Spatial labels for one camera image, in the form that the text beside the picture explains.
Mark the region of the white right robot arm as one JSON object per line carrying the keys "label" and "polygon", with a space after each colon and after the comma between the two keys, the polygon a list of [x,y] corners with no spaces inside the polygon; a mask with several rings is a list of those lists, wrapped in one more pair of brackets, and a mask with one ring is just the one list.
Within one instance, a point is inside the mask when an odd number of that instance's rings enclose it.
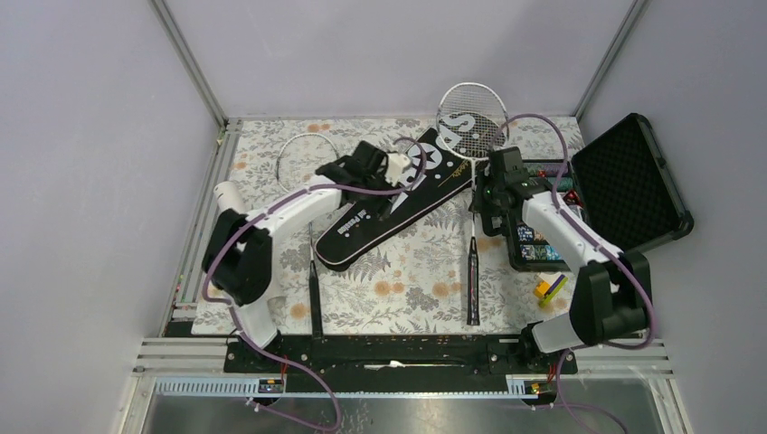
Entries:
{"label": "white right robot arm", "polygon": [[616,345],[618,338],[647,330],[652,342],[656,325],[649,297],[649,263],[639,253],[625,253],[600,237],[566,206],[544,178],[532,177],[518,148],[492,151],[488,171],[478,178],[476,203],[483,230],[494,221],[501,234],[512,235],[520,223],[541,233],[576,278],[567,313],[528,325],[518,358],[540,373],[555,352],[597,344]]}

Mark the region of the white racket black handle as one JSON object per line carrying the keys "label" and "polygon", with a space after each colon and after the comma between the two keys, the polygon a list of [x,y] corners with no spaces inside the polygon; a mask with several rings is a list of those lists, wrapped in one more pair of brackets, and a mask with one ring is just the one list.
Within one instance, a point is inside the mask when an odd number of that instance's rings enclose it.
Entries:
{"label": "white racket black handle", "polygon": [[[319,157],[339,158],[332,140],[318,132],[297,134],[279,149],[276,160],[276,180],[285,192],[292,192],[306,184],[315,175],[311,165]],[[311,334],[316,340],[324,337],[320,282],[314,250],[313,224],[308,224],[309,266],[308,293],[310,301]]]}

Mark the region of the white shuttlecock tube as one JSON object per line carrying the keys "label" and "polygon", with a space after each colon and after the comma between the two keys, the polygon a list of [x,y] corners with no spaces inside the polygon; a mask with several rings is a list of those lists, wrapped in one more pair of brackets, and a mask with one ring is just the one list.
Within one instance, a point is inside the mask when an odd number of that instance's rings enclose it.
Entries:
{"label": "white shuttlecock tube", "polygon": [[249,210],[234,182],[224,181],[217,184],[213,188],[213,196],[219,213],[232,210],[238,214],[245,214]]}

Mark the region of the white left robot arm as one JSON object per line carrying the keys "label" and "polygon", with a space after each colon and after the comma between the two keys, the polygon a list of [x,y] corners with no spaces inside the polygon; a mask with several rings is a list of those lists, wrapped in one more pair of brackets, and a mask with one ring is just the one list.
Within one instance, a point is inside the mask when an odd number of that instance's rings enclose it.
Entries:
{"label": "white left robot arm", "polygon": [[217,301],[230,308],[236,330],[249,343],[246,360],[255,369],[270,371],[280,359],[273,342],[279,330],[268,307],[277,286],[278,243],[346,203],[400,193],[400,177],[411,165],[404,154],[362,141],[351,155],[320,166],[278,200],[249,212],[232,207],[220,212],[202,263],[205,282],[223,292]]}

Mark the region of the black racket cover bag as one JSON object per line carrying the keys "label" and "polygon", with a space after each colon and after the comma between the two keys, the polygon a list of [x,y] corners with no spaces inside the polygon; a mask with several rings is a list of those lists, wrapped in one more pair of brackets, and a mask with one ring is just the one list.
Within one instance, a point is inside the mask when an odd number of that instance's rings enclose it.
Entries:
{"label": "black racket cover bag", "polygon": [[316,257],[334,271],[348,269],[366,252],[411,228],[456,194],[469,188],[469,161],[444,148],[435,128],[418,138],[426,151],[426,173],[415,188],[377,203],[355,203],[314,242]]}

